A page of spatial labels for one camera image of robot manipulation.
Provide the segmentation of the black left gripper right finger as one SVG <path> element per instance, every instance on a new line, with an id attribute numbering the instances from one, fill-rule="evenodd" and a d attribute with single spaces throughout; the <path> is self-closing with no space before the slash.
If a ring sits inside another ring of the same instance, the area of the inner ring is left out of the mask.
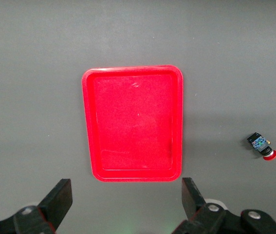
<path id="1" fill-rule="evenodd" d="M 182 205 L 187 219 L 171 234 L 276 234 L 276 222 L 266 212 L 246 209 L 237 216 L 206 202 L 190 177 L 182 178 Z"/>

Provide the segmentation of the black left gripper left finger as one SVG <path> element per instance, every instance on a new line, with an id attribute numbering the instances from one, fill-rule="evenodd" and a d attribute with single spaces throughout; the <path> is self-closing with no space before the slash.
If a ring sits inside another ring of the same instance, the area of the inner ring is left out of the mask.
<path id="1" fill-rule="evenodd" d="M 0 220 L 0 234 L 56 234 L 73 203 L 70 179 L 61 179 L 39 202 Z"/>

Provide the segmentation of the red push button switch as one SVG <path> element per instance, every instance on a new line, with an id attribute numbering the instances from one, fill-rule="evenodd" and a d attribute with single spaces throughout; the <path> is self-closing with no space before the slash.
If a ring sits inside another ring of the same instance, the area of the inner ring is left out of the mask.
<path id="1" fill-rule="evenodd" d="M 254 132 L 247 138 L 247 142 L 257 151 L 264 160 L 272 161 L 276 158 L 276 150 L 271 148 L 271 143 L 260 133 Z"/>

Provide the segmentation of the red plastic tray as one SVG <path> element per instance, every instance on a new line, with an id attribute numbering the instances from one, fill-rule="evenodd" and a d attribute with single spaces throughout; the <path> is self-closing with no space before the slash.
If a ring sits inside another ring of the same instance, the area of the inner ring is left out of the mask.
<path id="1" fill-rule="evenodd" d="M 84 73 L 90 161 L 97 180 L 171 182 L 181 175 L 183 82 L 174 65 Z"/>

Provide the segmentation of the dark grey table cloth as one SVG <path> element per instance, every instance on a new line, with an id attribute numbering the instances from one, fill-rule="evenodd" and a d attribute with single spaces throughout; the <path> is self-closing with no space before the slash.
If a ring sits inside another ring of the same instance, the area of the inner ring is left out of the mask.
<path id="1" fill-rule="evenodd" d="M 276 158 L 247 142 L 276 150 L 276 0 L 0 1 L 0 218 L 70 178 L 58 234 L 171 234 L 181 181 L 98 181 L 81 88 L 91 68 L 162 64 L 184 76 L 182 176 L 276 221 Z"/>

